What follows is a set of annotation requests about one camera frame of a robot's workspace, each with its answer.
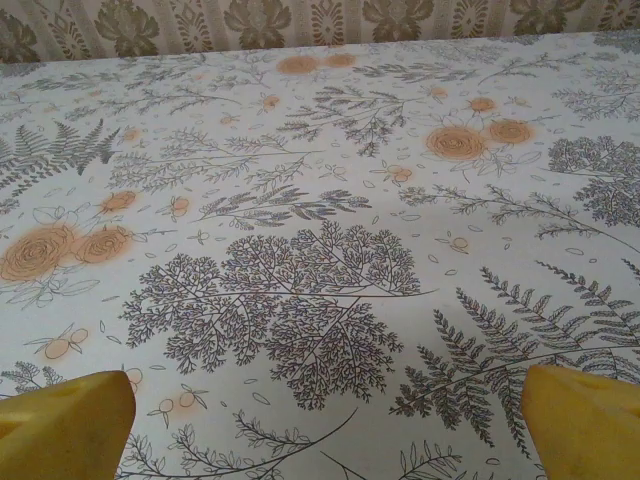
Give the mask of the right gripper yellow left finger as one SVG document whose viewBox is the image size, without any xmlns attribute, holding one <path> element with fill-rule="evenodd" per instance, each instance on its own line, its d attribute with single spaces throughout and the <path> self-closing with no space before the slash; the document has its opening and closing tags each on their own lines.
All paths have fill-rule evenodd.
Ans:
<svg viewBox="0 0 640 480">
<path fill-rule="evenodd" d="M 0 480 L 114 480 L 135 414 L 122 371 L 0 400 Z"/>
</svg>

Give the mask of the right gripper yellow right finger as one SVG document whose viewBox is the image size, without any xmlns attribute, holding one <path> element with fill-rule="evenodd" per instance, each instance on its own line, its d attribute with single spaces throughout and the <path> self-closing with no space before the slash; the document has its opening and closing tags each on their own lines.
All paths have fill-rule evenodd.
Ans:
<svg viewBox="0 0 640 480">
<path fill-rule="evenodd" d="M 521 412 L 548 480 L 640 480 L 640 385 L 535 365 Z"/>
</svg>

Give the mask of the floral patterned tablecloth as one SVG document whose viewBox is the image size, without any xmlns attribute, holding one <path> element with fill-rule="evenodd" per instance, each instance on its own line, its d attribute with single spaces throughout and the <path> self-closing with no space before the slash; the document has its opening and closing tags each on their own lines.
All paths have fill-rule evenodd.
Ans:
<svg viewBox="0 0 640 480">
<path fill-rule="evenodd" d="M 0 400 L 120 370 L 116 480 L 547 480 L 640 383 L 640 30 L 0 65 Z"/>
</svg>

